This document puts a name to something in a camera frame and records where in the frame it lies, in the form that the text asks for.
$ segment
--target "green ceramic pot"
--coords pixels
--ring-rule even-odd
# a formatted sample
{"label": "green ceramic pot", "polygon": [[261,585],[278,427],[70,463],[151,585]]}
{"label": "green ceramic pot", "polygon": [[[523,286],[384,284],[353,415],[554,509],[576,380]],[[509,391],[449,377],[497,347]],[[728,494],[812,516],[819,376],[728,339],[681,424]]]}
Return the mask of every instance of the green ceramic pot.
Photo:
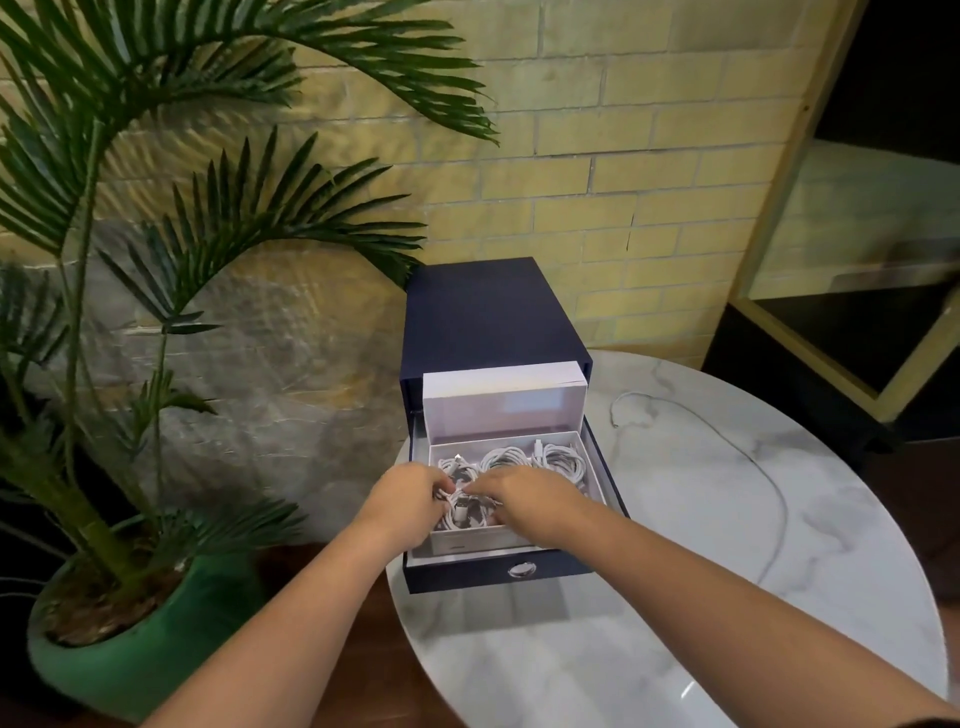
{"label": "green ceramic pot", "polygon": [[30,659],[64,695],[135,724],[265,601],[249,555],[199,557],[170,598],[135,627],[88,647],[64,647],[43,634],[41,615],[68,567],[57,572],[34,605],[27,636]]}

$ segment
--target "wooden frame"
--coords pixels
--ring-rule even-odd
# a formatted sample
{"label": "wooden frame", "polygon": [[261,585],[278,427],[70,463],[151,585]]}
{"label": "wooden frame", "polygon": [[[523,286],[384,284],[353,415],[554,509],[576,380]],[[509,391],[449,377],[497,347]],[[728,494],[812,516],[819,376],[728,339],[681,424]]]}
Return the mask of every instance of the wooden frame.
{"label": "wooden frame", "polygon": [[804,151],[827,105],[867,3],[868,0],[840,2],[777,174],[733,279],[729,303],[871,416],[882,423],[889,423],[897,418],[950,353],[960,345],[960,288],[953,291],[940,318],[881,392],[868,386],[748,298],[800,172]]}

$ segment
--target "drawer handle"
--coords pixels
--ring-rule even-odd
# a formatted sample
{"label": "drawer handle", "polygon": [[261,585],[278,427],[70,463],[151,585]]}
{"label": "drawer handle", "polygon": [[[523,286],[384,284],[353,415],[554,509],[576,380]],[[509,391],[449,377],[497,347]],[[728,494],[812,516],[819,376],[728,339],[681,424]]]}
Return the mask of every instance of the drawer handle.
{"label": "drawer handle", "polygon": [[512,569],[507,569],[507,573],[509,573],[513,579],[526,579],[537,573],[537,565],[528,561],[523,564],[517,564]]}

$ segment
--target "navy drawer unit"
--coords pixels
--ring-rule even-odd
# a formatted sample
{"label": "navy drawer unit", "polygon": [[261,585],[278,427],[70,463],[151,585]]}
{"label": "navy drawer unit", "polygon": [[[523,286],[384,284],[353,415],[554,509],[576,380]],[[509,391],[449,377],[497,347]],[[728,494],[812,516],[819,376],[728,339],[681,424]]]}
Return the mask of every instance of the navy drawer unit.
{"label": "navy drawer unit", "polygon": [[[533,258],[425,266],[407,287],[400,390],[410,459],[426,462],[423,375],[576,362],[589,382],[592,359]],[[586,419],[580,437],[602,499],[626,515]],[[570,554],[535,546],[435,556],[429,540],[403,556],[413,594],[516,580],[555,578],[589,569]]]}

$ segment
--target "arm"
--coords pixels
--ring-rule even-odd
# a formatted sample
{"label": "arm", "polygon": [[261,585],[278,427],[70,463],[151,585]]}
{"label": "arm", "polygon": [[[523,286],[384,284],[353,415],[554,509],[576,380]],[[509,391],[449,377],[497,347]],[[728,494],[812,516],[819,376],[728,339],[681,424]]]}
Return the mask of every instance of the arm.
{"label": "arm", "polygon": [[606,579],[741,728],[894,728],[954,708],[760,587],[585,499],[556,473],[504,468],[468,492]]}
{"label": "arm", "polygon": [[373,486],[353,523],[231,637],[144,728],[305,728],[383,568],[444,515],[449,479],[417,463]]}

